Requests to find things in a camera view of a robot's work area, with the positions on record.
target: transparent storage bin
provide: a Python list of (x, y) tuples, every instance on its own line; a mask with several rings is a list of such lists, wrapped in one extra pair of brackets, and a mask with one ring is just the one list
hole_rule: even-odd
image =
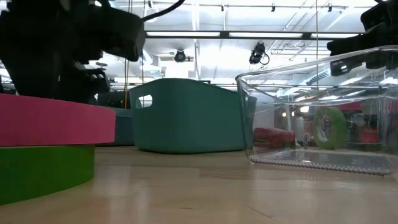
[(397, 67), (394, 45), (236, 77), (247, 157), (264, 164), (395, 172)]

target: white ceiling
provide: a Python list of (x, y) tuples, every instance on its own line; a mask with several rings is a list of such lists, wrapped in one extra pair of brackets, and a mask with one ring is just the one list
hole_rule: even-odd
[[(153, 6), (158, 10), (163, 10), (175, 1), (153, 1)], [(144, 6), (146, 9), (149, 8), (147, 1), (134, 0), (132, 2), (132, 12), (142, 17)], [(273, 2), (276, 6), (275, 12), (271, 12)], [(331, 12), (328, 12), (329, 2), (332, 2), (333, 6)], [(224, 12), (221, 11), (222, 4), (225, 6)], [(373, 0), (318, 0), (318, 31), (364, 32), (360, 16), (375, 4)], [(127, 0), (115, 0), (112, 5), (128, 10)], [(184, 5), (171, 13), (157, 18), (154, 22), (145, 23), (145, 30), (224, 30), (224, 28), (225, 30), (247, 31), (316, 32), (315, 0), (186, 0)], [(232, 83), (240, 73), (259, 69), (258, 65), (250, 65), (248, 62), (251, 50), (259, 41), (263, 42), (267, 48), (272, 46), (268, 51), (271, 58), (268, 68), (302, 63), (317, 57), (315, 41), (199, 39), (197, 40), (199, 52), (197, 59), (201, 79), (212, 80), (213, 83)], [(318, 58), (328, 56), (326, 44), (327, 41), (318, 42)], [(296, 55), (303, 45), (306, 46), (305, 50)], [(166, 73), (168, 67), (178, 66), (178, 69), (173, 69), (173, 72), (182, 70), (183, 76), (187, 74), (188, 78), (198, 78), (195, 75), (194, 62), (176, 65), (170, 54), (181, 49), (187, 56), (194, 57), (193, 39), (147, 39), (144, 48), (150, 55), (159, 56), (162, 59), (160, 66), (166, 69)], [(100, 61), (109, 65), (107, 71), (110, 75), (124, 77), (123, 58), (113, 60), (109, 56)], [(132, 78), (129, 82), (141, 81), (142, 79), (133, 78), (142, 76), (140, 63), (133, 63), (130, 68), (129, 76)], [(144, 71), (144, 76), (161, 78), (159, 71), (149, 72), (146, 67)]]

